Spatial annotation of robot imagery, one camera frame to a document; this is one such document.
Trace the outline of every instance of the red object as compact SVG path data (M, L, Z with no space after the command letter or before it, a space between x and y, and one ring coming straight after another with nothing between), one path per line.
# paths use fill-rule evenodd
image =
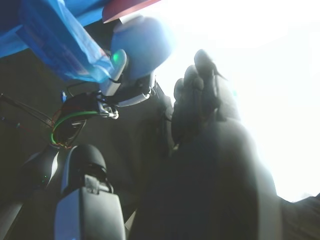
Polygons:
M134 13L160 0L111 0L102 11L103 23L108 23L125 15Z

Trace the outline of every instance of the blue plastic bag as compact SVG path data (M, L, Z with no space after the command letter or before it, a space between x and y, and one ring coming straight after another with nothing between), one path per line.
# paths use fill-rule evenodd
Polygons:
M110 77L109 57L63 0L22 0L19 17L18 36L63 80L102 83Z

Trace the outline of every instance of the green led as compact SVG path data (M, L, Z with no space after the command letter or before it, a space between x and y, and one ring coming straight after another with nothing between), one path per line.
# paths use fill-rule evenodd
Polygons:
M115 62L115 63L117 63L117 61L118 61L118 59L119 59L119 54L114 54L113 56L112 56L112 59L113 59L113 61Z

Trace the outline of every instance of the gloved hand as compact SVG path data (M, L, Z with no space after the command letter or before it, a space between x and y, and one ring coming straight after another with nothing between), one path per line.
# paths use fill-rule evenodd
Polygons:
M187 68L184 78L180 78L174 87L176 102L171 133L175 144L192 140L206 127L209 119L222 119L217 80L221 75L202 49L195 54L194 63L195 65Z

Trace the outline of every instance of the green wire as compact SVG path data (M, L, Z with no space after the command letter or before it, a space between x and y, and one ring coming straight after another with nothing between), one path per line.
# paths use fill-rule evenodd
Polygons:
M53 127L53 130L52 130L52 133L51 133L51 142L55 145L57 145L57 142L54 140L54 132L56 130L56 128L62 124L65 120L68 120L70 118L73 118L73 117L77 117L77 116L83 116L83 115L97 115L99 114L97 111L80 111L80 112L74 112L74 113L71 113L67 116L64 116L63 118L61 118L59 121L56 122L56 124L54 125Z

